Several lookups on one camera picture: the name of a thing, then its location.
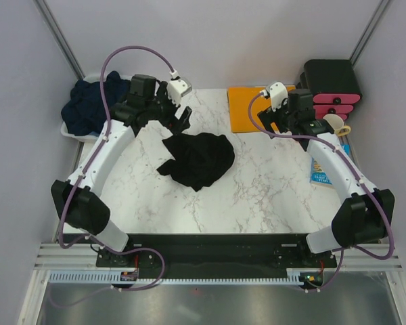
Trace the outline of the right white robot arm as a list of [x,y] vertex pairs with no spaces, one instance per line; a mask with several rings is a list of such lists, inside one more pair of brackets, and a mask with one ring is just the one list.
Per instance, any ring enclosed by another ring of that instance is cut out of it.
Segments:
[[395,197],[368,180],[341,146],[334,128],[316,117],[308,89],[287,90],[274,83],[256,95],[270,106],[252,124],[271,138],[293,139],[317,161],[330,179],[341,205],[329,226],[310,233],[296,249],[303,266],[312,266],[326,251],[355,248],[378,260],[392,257],[395,249],[390,222]]

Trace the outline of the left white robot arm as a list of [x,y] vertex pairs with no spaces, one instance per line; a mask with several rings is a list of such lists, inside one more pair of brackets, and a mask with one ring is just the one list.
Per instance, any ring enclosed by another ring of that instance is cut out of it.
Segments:
[[189,127],[190,108],[185,108],[180,118],[175,115],[192,85],[176,71],[171,76],[171,80],[159,82],[152,76],[136,74],[129,80],[130,100],[113,106],[106,101],[106,79],[100,77],[106,113],[103,129],[89,155],[67,180],[56,180],[51,186],[59,230],[68,224],[83,231],[83,236],[111,251],[112,259],[120,266],[134,261],[135,250],[128,245],[129,236],[111,220],[110,209],[100,196],[116,161],[148,122],[158,121],[172,133]]

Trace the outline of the black t shirt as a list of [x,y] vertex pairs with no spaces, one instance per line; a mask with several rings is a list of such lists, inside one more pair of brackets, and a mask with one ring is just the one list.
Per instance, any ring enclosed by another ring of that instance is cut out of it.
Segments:
[[170,176],[195,192],[209,187],[233,165],[235,153],[225,135],[199,133],[179,134],[162,140],[173,156],[157,168],[162,176]]

